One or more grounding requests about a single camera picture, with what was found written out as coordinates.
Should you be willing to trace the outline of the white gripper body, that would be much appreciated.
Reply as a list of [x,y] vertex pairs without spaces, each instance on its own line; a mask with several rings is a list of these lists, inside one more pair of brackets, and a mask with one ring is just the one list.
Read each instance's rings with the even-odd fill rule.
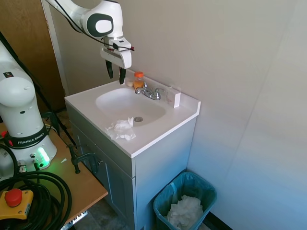
[[100,55],[105,60],[110,61],[123,69],[129,69],[132,66],[132,55],[130,50],[111,51],[102,46],[100,49]]

